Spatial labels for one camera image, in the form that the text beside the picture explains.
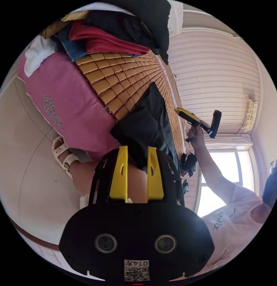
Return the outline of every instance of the white t-shirt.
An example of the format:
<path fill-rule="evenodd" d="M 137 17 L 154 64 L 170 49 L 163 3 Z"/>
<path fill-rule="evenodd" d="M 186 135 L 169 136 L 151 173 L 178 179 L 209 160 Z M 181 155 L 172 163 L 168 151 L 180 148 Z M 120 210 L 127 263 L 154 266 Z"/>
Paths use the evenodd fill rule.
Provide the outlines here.
<path fill-rule="evenodd" d="M 252 241 L 262 224 L 255 222 L 251 211 L 262 203 L 252 191 L 236 185 L 230 203 L 202 217 L 215 250 L 206 266 L 195 276 L 211 271 L 235 258 Z"/>

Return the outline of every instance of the white sandal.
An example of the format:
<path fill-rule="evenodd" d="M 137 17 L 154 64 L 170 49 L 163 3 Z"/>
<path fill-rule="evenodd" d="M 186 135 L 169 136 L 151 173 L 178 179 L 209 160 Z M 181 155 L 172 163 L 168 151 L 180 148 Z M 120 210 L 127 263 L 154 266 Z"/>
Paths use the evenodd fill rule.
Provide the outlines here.
<path fill-rule="evenodd" d="M 66 174 L 72 179 L 72 175 L 71 173 L 68 171 L 68 169 L 70 168 L 70 165 L 74 162 L 74 161 L 79 161 L 79 158 L 74 155 L 74 154 L 69 154 L 63 163 L 60 162 L 60 160 L 58 159 L 58 157 L 65 152 L 66 150 L 70 150 L 70 148 L 63 143 L 61 146 L 59 146 L 57 149 L 55 149 L 55 143 L 59 140 L 59 139 L 63 139 L 62 136 L 58 136 L 53 140 L 52 143 L 52 153 L 56 159 L 56 161 L 60 164 L 60 166 L 62 167 L 62 169 L 66 172 Z"/>

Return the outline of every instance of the yellow handheld device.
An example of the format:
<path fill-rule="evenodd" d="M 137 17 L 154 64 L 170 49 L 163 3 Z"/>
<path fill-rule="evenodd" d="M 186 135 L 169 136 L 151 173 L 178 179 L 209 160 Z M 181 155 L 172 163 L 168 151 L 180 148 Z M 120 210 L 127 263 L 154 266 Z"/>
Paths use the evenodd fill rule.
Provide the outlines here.
<path fill-rule="evenodd" d="M 220 125 L 221 117 L 222 117 L 221 111 L 219 111 L 219 110 L 214 111 L 211 126 L 209 124 L 207 124 L 205 121 L 203 121 L 200 118 L 198 118 L 197 116 L 195 116 L 194 113 L 192 113 L 192 112 L 190 112 L 184 108 L 177 107 L 175 109 L 175 112 L 178 114 L 178 116 L 185 119 L 190 125 L 192 125 L 194 127 L 197 127 L 200 125 L 201 128 L 203 128 L 209 134 L 210 138 L 216 137 L 217 132 L 218 132 L 218 128 Z"/>

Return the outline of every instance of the pink bedsheet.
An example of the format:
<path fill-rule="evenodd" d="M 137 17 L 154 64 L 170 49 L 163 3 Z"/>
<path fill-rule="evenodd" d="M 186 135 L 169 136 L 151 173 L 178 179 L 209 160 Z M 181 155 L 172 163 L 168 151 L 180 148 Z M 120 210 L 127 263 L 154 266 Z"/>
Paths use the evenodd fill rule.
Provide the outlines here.
<path fill-rule="evenodd" d="M 23 53 L 18 77 L 34 105 L 69 147 L 85 150 L 94 161 L 119 147 L 109 133 L 116 119 L 65 54 L 51 55 L 29 78 L 24 73 L 25 60 Z"/>

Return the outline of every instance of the qr code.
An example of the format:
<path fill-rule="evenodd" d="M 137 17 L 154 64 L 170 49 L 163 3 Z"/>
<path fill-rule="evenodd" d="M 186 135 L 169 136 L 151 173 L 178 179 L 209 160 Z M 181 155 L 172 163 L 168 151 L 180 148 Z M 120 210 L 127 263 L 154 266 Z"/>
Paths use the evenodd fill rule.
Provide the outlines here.
<path fill-rule="evenodd" d="M 124 281 L 149 281 L 148 260 L 124 260 Z"/>

